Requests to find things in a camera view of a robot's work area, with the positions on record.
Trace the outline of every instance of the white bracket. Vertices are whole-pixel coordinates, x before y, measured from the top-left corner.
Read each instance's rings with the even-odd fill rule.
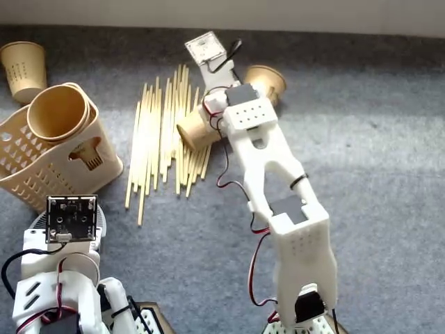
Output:
[[[186,43],[186,48],[201,70],[206,90],[211,90],[216,86],[229,87],[236,82],[236,78],[232,73],[234,68],[233,61],[227,61],[215,73],[210,71],[216,69],[227,59],[227,52],[213,31],[189,40]]]

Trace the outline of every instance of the beige plastic basket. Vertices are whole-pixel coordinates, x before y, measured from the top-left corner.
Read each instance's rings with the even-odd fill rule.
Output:
[[[0,125],[0,186],[37,212],[47,195],[95,193],[123,170],[91,105],[90,124],[77,136],[50,147],[26,122],[25,106]]]

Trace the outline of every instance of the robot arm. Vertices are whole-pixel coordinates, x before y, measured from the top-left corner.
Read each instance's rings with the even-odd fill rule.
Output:
[[[186,43],[203,75],[205,56],[209,61],[218,59],[219,54],[224,56],[210,52],[220,47],[219,42],[217,46],[212,44],[215,39],[213,33],[207,33]],[[227,83],[228,74],[223,70],[214,74],[221,76],[220,83],[215,77],[209,81],[204,76],[207,90],[216,86],[229,88],[206,95],[204,103],[211,114],[221,115],[221,132],[245,171],[243,186],[250,199],[248,207],[268,224],[273,236],[280,319],[287,328],[301,326],[324,315],[337,302],[337,263],[330,246],[329,215],[319,203],[301,163],[292,155],[270,100],[249,84],[241,85],[235,79]],[[262,148],[253,143],[259,139],[264,144]],[[274,215],[264,195],[266,170],[282,176],[300,197],[301,202],[296,205],[302,203],[305,221],[292,221],[287,213]]]

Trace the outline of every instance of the tan paper cup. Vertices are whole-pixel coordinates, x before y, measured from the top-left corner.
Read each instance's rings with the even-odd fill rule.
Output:
[[[32,42],[13,42],[0,49],[14,100],[28,104],[47,87],[45,51]]]
[[[200,113],[194,111],[183,118],[177,125],[183,142],[192,150],[201,150],[220,140],[216,130],[209,131]]]
[[[42,91],[31,102],[27,121],[42,140],[56,145],[80,133],[90,117],[90,104],[73,86],[59,85]]]
[[[276,106],[286,90],[286,80],[277,70],[263,65],[253,65],[248,68],[244,79],[245,84],[252,84],[256,89],[262,90]]]

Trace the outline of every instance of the white plastic part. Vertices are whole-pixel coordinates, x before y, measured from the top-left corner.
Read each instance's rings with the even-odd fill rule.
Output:
[[[155,315],[153,315],[153,312],[151,310],[142,310],[140,311],[142,318],[144,318],[145,323],[148,325],[148,328],[150,329],[151,334],[163,334],[161,329],[158,327],[158,324],[156,323],[156,320],[154,319]],[[137,334],[149,334],[145,330],[144,325],[142,325],[142,322],[140,321],[139,317],[135,320],[136,323],[136,332]]]
[[[278,121],[277,114],[267,97],[252,100],[246,103],[229,106],[225,109],[224,120],[231,128],[236,130],[248,130],[258,125],[267,125]]]
[[[119,280],[109,277],[101,280],[100,284],[105,285],[105,295],[113,312],[117,312],[128,305],[125,289]],[[136,324],[130,310],[126,310],[115,317],[113,333],[136,333]]]
[[[216,86],[229,87],[236,82],[236,78],[232,72],[234,68],[233,61],[227,61],[227,63],[215,73],[210,71],[216,69],[227,59],[226,51],[213,31],[188,41],[186,48],[200,67],[202,77],[206,84],[206,90],[211,90]]]
[[[272,216],[266,196],[264,195],[264,173],[266,169],[281,175],[290,185],[293,181],[305,174],[301,163],[292,155],[289,145],[278,126],[277,116],[266,98],[261,101],[261,110],[266,112],[261,116],[263,124],[257,124],[255,116],[258,116],[259,104],[253,103],[254,110],[243,107],[244,104],[231,106],[223,114],[223,130],[226,133],[236,156],[240,159],[244,173],[244,187],[250,198],[250,208],[263,221],[268,221]],[[243,114],[245,119],[252,120],[251,125],[257,124],[255,136],[261,138],[265,146],[256,148],[252,137],[248,133],[248,127],[241,126],[236,113]],[[314,191],[307,179],[303,179],[294,187],[294,191],[306,202],[318,202]]]
[[[298,224],[292,222],[287,214],[279,214],[269,220],[269,226],[277,254],[276,307],[283,324],[292,327],[300,322],[295,319],[295,302],[303,287],[311,283],[316,284],[327,309],[334,308],[337,302],[337,263],[330,246],[327,212],[318,205],[307,221]]]
[[[38,248],[42,250],[52,251],[60,247],[60,244],[46,244],[45,243],[45,230],[41,229],[28,229],[24,232],[23,249]],[[53,255],[37,255],[27,254],[22,257],[22,279],[30,278],[42,272],[51,272],[56,270],[56,265],[67,254],[70,253],[85,253],[88,257],[99,265],[100,256],[99,253],[92,249],[89,241],[85,242],[71,242],[68,243],[60,252]],[[87,277],[91,277],[94,280],[96,275],[94,268],[91,264],[85,262],[80,257],[73,257],[67,264],[63,266],[64,270],[70,268],[76,268],[77,271],[84,273]]]
[[[262,334],[335,334],[334,330],[326,321],[325,317],[318,317],[311,320],[302,328],[295,328],[291,331],[278,321],[268,324]]]
[[[63,284],[62,304],[76,309],[80,314],[81,332],[103,333],[100,297],[91,280],[75,271],[63,271],[59,281]],[[57,306],[56,283],[55,271],[39,273],[18,282],[13,310],[13,321],[17,327],[32,315]],[[23,333],[39,333],[41,325],[40,320],[35,321]]]
[[[228,86],[226,78],[209,77],[205,70],[207,65],[204,67],[198,60],[197,63],[207,89]],[[215,103],[211,107],[221,109],[224,101],[216,94],[221,92],[215,93],[215,97],[210,94],[206,101],[213,100]],[[222,115],[221,129],[245,171],[243,186],[250,199],[248,207],[270,227],[277,251],[277,311],[283,326],[293,330],[298,322],[302,323],[296,319],[295,302],[307,289],[317,290],[326,309],[335,307],[337,263],[330,247],[329,215],[318,202],[301,163],[293,156],[270,100],[264,94],[259,96],[258,99],[227,107]],[[219,111],[213,109],[210,109],[211,113]],[[253,140],[256,139],[263,141],[262,148],[254,146]],[[264,194],[266,170],[281,176],[289,186],[296,182],[292,191],[305,203],[302,207],[307,218],[305,222],[292,222],[287,214],[273,216]]]

